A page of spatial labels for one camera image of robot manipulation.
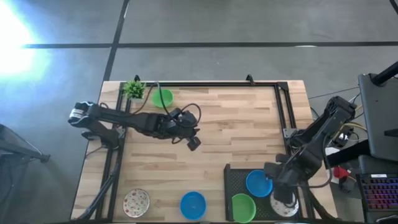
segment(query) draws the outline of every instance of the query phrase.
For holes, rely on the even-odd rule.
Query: white plate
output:
[[[143,215],[149,208],[149,195],[145,190],[132,189],[123,200],[123,210],[131,218]]]
[[[293,197],[293,202],[291,204],[287,205],[292,208],[288,208],[282,202],[275,200],[274,193],[272,193],[271,194],[271,207],[274,209],[274,211],[278,215],[280,215],[282,217],[292,217],[299,210],[299,201],[296,201],[296,197],[294,194],[292,194],[292,197]]]

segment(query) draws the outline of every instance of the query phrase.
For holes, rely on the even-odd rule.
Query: potted plant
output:
[[[144,90],[145,90],[145,83],[141,83],[141,81],[131,80],[124,84],[124,95],[131,99],[132,102],[140,103],[144,99]]]

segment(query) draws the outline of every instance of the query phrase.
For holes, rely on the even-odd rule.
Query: wooden table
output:
[[[312,122],[310,105],[303,81],[287,81],[298,128]],[[110,108],[116,106],[120,82],[104,82],[99,102]],[[170,140],[158,140],[128,129],[123,163],[114,209],[114,222],[187,222],[181,215],[179,203],[191,191],[201,192],[208,209],[203,221],[225,222],[223,169],[262,169],[264,162],[274,162],[277,153],[285,153],[275,92],[271,87],[165,87],[173,91],[172,107],[182,108],[197,103],[202,110],[197,136],[201,146],[191,152],[186,141],[172,145]],[[287,111],[282,97],[284,111]],[[134,111],[140,104],[133,104]],[[197,109],[189,110],[198,117]],[[142,111],[164,113],[150,100]],[[89,143],[88,152],[99,141]],[[72,218],[82,214],[100,188],[106,150],[95,152],[85,160]],[[310,179],[310,185],[327,180],[322,167]],[[137,219],[125,215],[124,196],[140,188],[150,195],[150,208]],[[329,187],[313,189],[319,202],[336,217],[335,204]],[[107,210],[109,194],[105,198]]]

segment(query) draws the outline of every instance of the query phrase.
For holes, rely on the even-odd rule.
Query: green plant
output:
[[[124,84],[124,95],[127,98],[143,99],[145,86],[140,81],[128,81]]]

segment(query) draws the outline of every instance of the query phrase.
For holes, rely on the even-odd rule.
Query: cable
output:
[[[177,144],[177,143],[179,143],[180,141],[183,140],[183,139],[179,139],[178,141],[175,142],[174,139],[175,139],[175,138],[172,139],[172,144]]]
[[[328,95],[332,95],[332,94],[335,94],[335,93],[341,93],[342,91],[354,90],[356,88],[359,88],[359,87],[352,87],[352,88],[348,88],[348,89],[345,89],[345,90],[336,91],[336,92],[333,92],[333,93],[327,93],[327,94],[323,94],[323,95],[319,95],[319,96],[313,96],[313,97],[309,97],[308,99],[311,100],[311,99],[322,97],[322,96],[328,96]]]
[[[350,121],[349,123],[350,123],[350,124],[357,124],[357,125],[359,125],[359,126],[362,126],[362,127],[363,127],[363,125],[362,125],[362,124],[359,124],[359,123],[357,123],[357,122],[355,122],[355,121]]]
[[[351,140],[351,139],[347,139],[347,140],[356,141],[356,143],[359,143],[359,135],[356,134],[355,132],[353,132],[353,134],[356,136],[356,140]]]
[[[344,125],[346,125],[346,126],[350,126],[350,127],[354,127],[354,128],[360,128],[360,129],[362,129],[362,130],[364,130],[364,131],[368,131],[364,126],[362,126],[362,125],[358,125],[358,124],[354,124],[354,123],[345,123]]]
[[[99,106],[103,107],[103,108],[106,108],[106,109],[109,109],[109,106],[106,103],[99,103]]]
[[[146,104],[147,101],[148,101],[149,94],[150,94],[150,92],[152,91],[153,87],[154,87],[154,84],[152,84],[152,85],[150,86],[150,88],[149,88],[149,90],[148,90],[148,93],[147,93],[147,97],[145,97],[145,100],[144,100],[143,104],[141,105],[141,107],[140,107],[138,110],[136,110],[135,112],[133,112],[132,114],[129,114],[129,116],[135,115],[136,113],[140,112],[140,111],[144,108],[145,104]]]
[[[182,108],[181,111],[184,111],[184,109],[187,108],[188,106],[191,106],[191,105],[192,105],[192,106],[196,106],[196,107],[198,108],[198,111],[199,111],[199,118],[197,119],[197,121],[196,121],[194,124],[189,125],[189,126],[185,126],[185,125],[183,125],[183,124],[180,124],[176,119],[174,119],[174,118],[171,116],[171,114],[170,114],[169,111],[167,110],[166,106],[164,105],[163,95],[162,95],[162,89],[161,89],[161,87],[160,87],[160,84],[159,84],[159,82],[156,82],[156,84],[157,84],[157,87],[158,87],[158,89],[159,89],[160,101],[162,102],[163,109],[164,109],[164,111],[166,111],[166,113],[167,113],[167,115],[170,117],[170,119],[173,120],[173,121],[175,122],[176,125],[181,126],[181,127],[183,127],[183,128],[193,128],[193,127],[195,127],[195,126],[199,123],[200,118],[201,118],[201,109],[200,109],[200,107],[199,107],[196,103],[190,103],[190,104],[188,104],[187,106],[185,106],[184,108]]]
[[[361,93],[358,93],[358,95],[356,95],[356,96],[354,97],[353,103],[355,103],[355,100],[357,99],[357,97],[360,96],[360,94],[361,94]]]
[[[362,116],[362,115],[363,115],[363,112],[362,112],[360,115],[356,116],[354,119],[356,119],[356,118],[358,118],[358,117],[360,117],[360,116]]]
[[[358,140],[352,140],[352,139],[347,139],[347,140],[349,140],[349,141],[356,141],[357,143],[359,143],[359,141],[367,140],[367,138],[361,138],[361,139],[358,139]]]
[[[86,154],[86,158],[87,158],[87,156],[90,155],[91,153],[94,153],[94,152],[96,152],[96,151],[98,151],[98,150],[100,150],[100,149],[104,149],[104,148],[106,148],[106,146],[105,146],[105,145],[102,145],[102,146],[100,146],[99,148],[97,148],[97,149],[95,149],[95,150],[93,150],[93,151],[87,153],[87,154]]]
[[[306,186],[306,185],[297,184],[297,185],[291,185],[291,187],[301,187],[301,188],[307,188],[307,189],[315,189],[315,188],[322,188],[322,187],[325,187],[328,184],[330,184],[331,179],[333,178],[333,173],[331,171],[330,163],[329,163],[329,160],[328,160],[328,158],[326,156],[326,152],[325,152],[325,148],[328,146],[328,144],[326,142],[327,142],[327,136],[325,136],[325,138],[323,139],[322,154],[323,154],[323,158],[325,160],[325,167],[327,169],[329,169],[329,179],[325,183],[320,184],[320,185]]]
[[[355,100],[357,99],[357,97],[360,95],[361,93],[358,93],[356,96],[352,97],[352,99],[348,100],[348,102],[350,103],[355,103]]]
[[[312,108],[312,107],[310,107],[310,108],[311,108],[311,110],[315,113],[315,115],[317,116],[317,118],[319,118],[319,114],[317,113],[317,111],[315,111],[315,109]]]

